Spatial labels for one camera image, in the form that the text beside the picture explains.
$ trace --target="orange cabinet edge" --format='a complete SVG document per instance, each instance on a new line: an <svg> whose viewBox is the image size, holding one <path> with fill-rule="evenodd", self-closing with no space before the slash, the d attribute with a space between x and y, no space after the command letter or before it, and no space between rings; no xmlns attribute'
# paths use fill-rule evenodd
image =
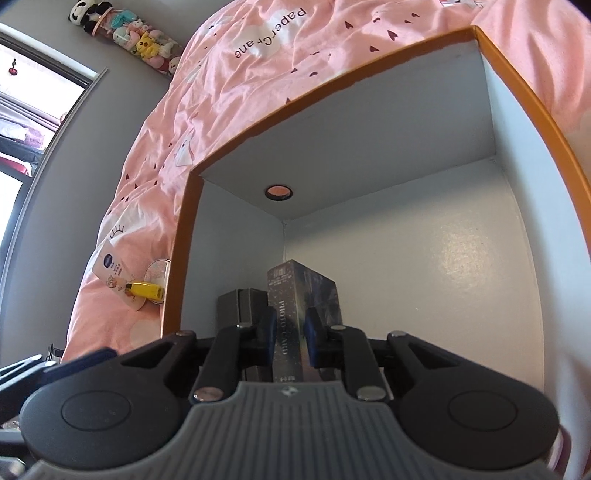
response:
<svg viewBox="0 0 591 480"><path fill-rule="evenodd" d="M166 302L164 303L162 335L175 332L180 328L191 239L197 207L203 190L203 179L200 175L206 168L229 154L248 138L263 133L332 93L344 90L360 80L389 70L415 57L440 50L448 45L473 40L478 42L482 54L509 87L544 140L569 191L579 216L587 248L591 251L591 188L569 143L540 99L485 33L479 27L462 28L401 48L316 87L244 130L192 169L187 179L174 239Z"/></svg>

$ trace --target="pink duvet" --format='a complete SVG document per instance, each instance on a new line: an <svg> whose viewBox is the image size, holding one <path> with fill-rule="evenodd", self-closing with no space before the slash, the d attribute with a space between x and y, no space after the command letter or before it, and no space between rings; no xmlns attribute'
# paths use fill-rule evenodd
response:
<svg viewBox="0 0 591 480"><path fill-rule="evenodd" d="M98 248L109 238L143 277L153 260L170 258L187 175L208 154L337 75L470 24L534 89L589 176L591 26L566 0L235 0L195 33L170 90L146 119ZM91 262L64 358L101 346L126 352L158 338L160 307L132 311L96 278Z"/></svg>

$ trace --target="round light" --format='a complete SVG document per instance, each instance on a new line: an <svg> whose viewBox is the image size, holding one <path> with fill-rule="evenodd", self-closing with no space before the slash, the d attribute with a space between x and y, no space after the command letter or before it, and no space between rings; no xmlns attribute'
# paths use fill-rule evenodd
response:
<svg viewBox="0 0 591 480"><path fill-rule="evenodd" d="M265 196L274 202L283 202L292 197L293 191L285 185L271 185L265 190Z"/></svg>

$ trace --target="window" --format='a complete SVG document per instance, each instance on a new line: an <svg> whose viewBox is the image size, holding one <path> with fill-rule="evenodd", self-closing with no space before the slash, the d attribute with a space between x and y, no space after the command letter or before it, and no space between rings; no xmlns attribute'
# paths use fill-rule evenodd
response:
<svg viewBox="0 0 591 480"><path fill-rule="evenodd" d="M64 59L76 62L62 57L0 24L0 275L46 150L96 76L80 73L83 66L66 66Z"/></svg>

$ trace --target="pikachu plush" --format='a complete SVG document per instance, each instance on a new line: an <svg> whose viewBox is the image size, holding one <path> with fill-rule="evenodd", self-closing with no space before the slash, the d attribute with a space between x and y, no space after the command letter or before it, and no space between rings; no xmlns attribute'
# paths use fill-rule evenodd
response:
<svg viewBox="0 0 591 480"><path fill-rule="evenodd" d="M152 38L150 38L148 32L142 35L142 37L139 39L139 42L136 45L136 48L138 49L139 55L144 60L149 60L152 57L155 57L156 55L158 55L158 52L160 51L160 45L158 45L154 40L152 40Z"/></svg>

